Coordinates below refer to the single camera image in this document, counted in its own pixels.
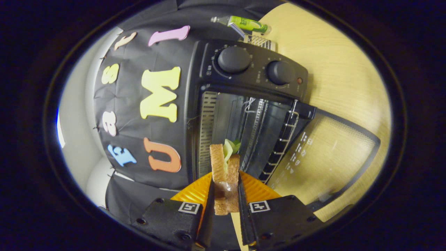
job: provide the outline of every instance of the bread slice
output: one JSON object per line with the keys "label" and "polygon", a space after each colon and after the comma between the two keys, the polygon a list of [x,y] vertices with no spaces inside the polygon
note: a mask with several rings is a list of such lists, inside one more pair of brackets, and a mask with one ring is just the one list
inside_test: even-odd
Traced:
{"label": "bread slice", "polygon": [[211,154],[212,179],[214,183],[226,181],[226,173],[224,170],[224,153],[222,144],[214,144],[209,146]]}
{"label": "bread slice", "polygon": [[240,156],[232,155],[224,168],[222,144],[210,145],[212,179],[215,185],[215,215],[227,215],[239,211],[239,167]]}
{"label": "bread slice", "polygon": [[226,182],[238,184],[239,182],[240,155],[234,154],[227,161]]}

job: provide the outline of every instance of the wooden surface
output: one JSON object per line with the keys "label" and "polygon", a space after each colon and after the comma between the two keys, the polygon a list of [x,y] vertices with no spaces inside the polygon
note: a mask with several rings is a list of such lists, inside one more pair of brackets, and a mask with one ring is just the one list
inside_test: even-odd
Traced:
{"label": "wooden surface", "polygon": [[[352,40],[306,10],[291,3],[282,4],[260,22],[272,27],[271,33],[264,37],[278,44],[278,53],[308,69],[310,76],[305,102],[350,120],[381,140],[376,157],[361,178],[341,197],[315,212],[326,221],[348,204],[358,201],[382,167],[392,126],[386,89],[373,63]],[[320,128],[319,131],[321,138],[333,136],[331,130]],[[316,156],[310,165],[297,168],[294,175],[283,182],[287,185],[276,188],[276,192],[282,196],[294,194],[309,203],[315,199],[316,192],[339,189],[359,168],[357,162],[363,160],[362,152],[355,152],[358,147],[337,152],[353,151],[355,157],[351,159],[355,164],[330,171],[330,167],[324,165],[327,162],[324,158],[334,158],[335,155]],[[271,179],[277,179],[280,172],[278,167]]]}

